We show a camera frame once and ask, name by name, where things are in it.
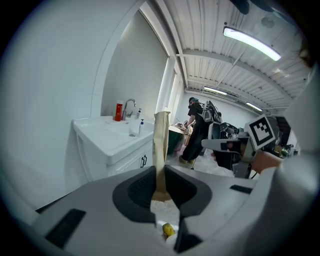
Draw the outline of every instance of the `sink cabinet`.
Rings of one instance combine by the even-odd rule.
[[[131,143],[131,147],[122,146],[123,150],[119,150],[119,147],[117,148],[115,145],[116,148],[113,151],[109,148],[110,144],[115,143],[110,138],[102,141],[107,131],[103,130],[100,136],[98,134],[101,129],[105,129],[105,126],[109,125],[110,120],[103,116],[99,119],[88,118],[73,122],[82,166],[89,181],[153,165],[153,127],[149,127],[149,133],[147,130],[144,136],[137,138],[137,142],[129,141],[128,144]],[[104,145],[108,143],[109,150],[103,150]]]

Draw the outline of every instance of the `yellow object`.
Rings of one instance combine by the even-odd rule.
[[[166,223],[162,226],[162,229],[163,229],[163,234],[168,238],[172,235],[174,235],[176,232],[174,230],[174,228],[169,224],[169,223]]]

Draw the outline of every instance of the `ceiling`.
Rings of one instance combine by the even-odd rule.
[[[247,15],[228,0],[164,2],[182,47],[178,56],[185,62],[189,90],[199,92],[209,85],[237,97],[241,104],[251,102],[262,109],[277,108],[267,110],[271,113],[282,113],[305,88],[310,70],[298,57],[302,37],[285,20],[251,2]],[[274,61],[245,43],[225,37],[225,23],[273,47],[281,59]]]

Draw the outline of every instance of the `white wall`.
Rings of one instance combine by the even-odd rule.
[[[147,119],[154,119],[157,99],[168,56],[157,35],[140,12],[124,30],[109,65],[102,96],[101,115],[114,116],[117,101],[134,98],[127,113],[142,108]]]
[[[103,56],[142,3],[46,1],[15,34],[0,66],[2,174],[32,209],[88,182],[71,121],[100,114],[92,98],[102,98],[93,91],[103,88]]]
[[[179,103],[178,110],[175,116],[175,118],[182,123],[185,120],[189,120],[190,118],[188,116],[188,112],[189,112],[188,105],[189,105],[189,98],[191,97],[197,98],[201,103],[205,103],[206,101],[211,101],[221,112],[223,122],[229,123],[237,128],[239,127],[244,128],[247,122],[257,117],[253,113],[247,112],[239,107],[222,102],[220,100],[185,92],[183,95],[182,101]]]

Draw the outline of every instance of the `white floor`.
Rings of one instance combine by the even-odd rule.
[[[182,164],[179,162],[179,156],[182,155],[185,148],[186,147],[183,146],[180,152],[168,155],[165,163],[167,165],[182,166],[191,169],[191,164]],[[231,170],[218,166],[211,156],[211,153],[211,150],[206,150],[204,156],[198,156],[194,164],[194,170],[213,175],[234,177]],[[179,230],[180,212],[172,200],[166,202],[151,201],[150,210],[156,215],[156,230],[160,235],[163,234],[162,226],[165,223],[170,223],[176,232]]]

